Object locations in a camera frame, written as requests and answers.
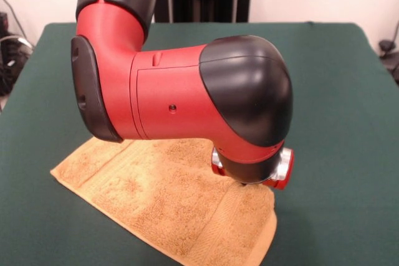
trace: green tablecloth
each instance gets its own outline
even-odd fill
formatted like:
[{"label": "green tablecloth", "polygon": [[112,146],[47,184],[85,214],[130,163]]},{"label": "green tablecloth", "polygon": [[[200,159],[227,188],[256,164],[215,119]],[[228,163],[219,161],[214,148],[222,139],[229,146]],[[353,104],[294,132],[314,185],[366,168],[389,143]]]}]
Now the green tablecloth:
[{"label": "green tablecloth", "polygon": [[[0,115],[0,265],[174,265],[49,171],[90,138],[75,103],[74,24],[46,27]],[[353,24],[154,24],[146,49],[255,34],[294,88],[292,179],[265,265],[399,265],[399,89]]]}]

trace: beige towel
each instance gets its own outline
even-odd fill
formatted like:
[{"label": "beige towel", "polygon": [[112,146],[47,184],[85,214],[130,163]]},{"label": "beige towel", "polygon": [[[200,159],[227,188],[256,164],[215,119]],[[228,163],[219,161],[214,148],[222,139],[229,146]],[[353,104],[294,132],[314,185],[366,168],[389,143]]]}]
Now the beige towel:
[{"label": "beige towel", "polygon": [[92,138],[51,174],[126,230],[184,265],[259,265],[277,219],[274,195],[217,176],[212,142]]}]

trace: black end cap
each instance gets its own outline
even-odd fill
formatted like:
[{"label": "black end cap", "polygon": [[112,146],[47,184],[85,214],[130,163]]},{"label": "black end cap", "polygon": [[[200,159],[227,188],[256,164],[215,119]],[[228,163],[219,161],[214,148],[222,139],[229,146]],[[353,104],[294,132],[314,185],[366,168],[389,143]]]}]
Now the black end cap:
[{"label": "black end cap", "polygon": [[80,115],[97,138],[122,142],[107,115],[102,98],[97,59],[90,42],[81,36],[71,42],[72,75]]},{"label": "black end cap", "polygon": [[199,71],[216,109],[233,131],[258,146],[273,146],[288,134],[292,85],[279,51],[256,36],[209,43]]}]

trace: screw hole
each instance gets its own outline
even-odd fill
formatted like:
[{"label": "screw hole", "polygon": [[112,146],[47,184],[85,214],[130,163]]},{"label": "screw hole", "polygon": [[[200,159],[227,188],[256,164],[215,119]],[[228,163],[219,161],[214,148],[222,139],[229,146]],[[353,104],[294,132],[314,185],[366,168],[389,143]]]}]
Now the screw hole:
[{"label": "screw hole", "polygon": [[169,112],[170,113],[176,113],[176,109],[177,109],[177,107],[176,107],[175,104],[169,105]]},{"label": "screw hole", "polygon": [[79,108],[81,110],[85,110],[86,109],[86,97],[85,97],[85,95],[82,95],[82,96],[80,96],[77,99],[77,106],[79,106]]},{"label": "screw hole", "polygon": [[79,56],[79,48],[75,48],[72,53],[72,62],[76,61]]}]

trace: table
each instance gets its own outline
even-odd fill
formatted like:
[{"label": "table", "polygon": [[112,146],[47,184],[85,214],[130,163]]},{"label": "table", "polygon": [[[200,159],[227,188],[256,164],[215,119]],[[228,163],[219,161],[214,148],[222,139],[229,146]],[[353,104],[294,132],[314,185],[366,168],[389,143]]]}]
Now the table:
[{"label": "table", "polygon": [[[90,138],[75,103],[75,24],[48,25],[0,115],[0,265],[176,265],[49,171]],[[145,49],[254,34],[280,50],[294,89],[264,265],[399,265],[399,89],[354,24],[153,24]]]}]

